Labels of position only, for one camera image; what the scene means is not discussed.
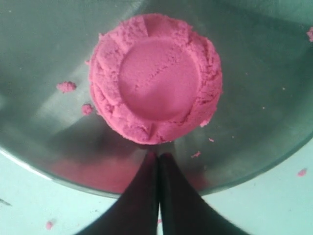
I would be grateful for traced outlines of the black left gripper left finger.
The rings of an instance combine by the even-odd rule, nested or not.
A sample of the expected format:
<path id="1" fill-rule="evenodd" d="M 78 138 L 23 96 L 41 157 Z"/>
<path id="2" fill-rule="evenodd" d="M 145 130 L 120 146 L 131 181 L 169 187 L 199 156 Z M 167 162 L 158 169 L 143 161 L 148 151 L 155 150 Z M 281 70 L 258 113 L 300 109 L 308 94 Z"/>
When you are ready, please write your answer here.
<path id="1" fill-rule="evenodd" d="M 78 235 L 156 235 L 158 157 L 147 153 L 137 174 L 118 200 Z"/>

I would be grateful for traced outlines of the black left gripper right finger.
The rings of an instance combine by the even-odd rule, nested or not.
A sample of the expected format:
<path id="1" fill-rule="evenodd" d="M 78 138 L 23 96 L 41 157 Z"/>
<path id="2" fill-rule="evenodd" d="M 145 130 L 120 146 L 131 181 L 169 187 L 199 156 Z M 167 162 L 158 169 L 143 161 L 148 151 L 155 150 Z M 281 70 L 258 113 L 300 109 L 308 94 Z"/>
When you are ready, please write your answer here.
<path id="1" fill-rule="evenodd" d="M 169 153 L 159 157 L 158 180 L 165 235 L 242 234 L 242 229 L 218 214 L 200 197 Z"/>

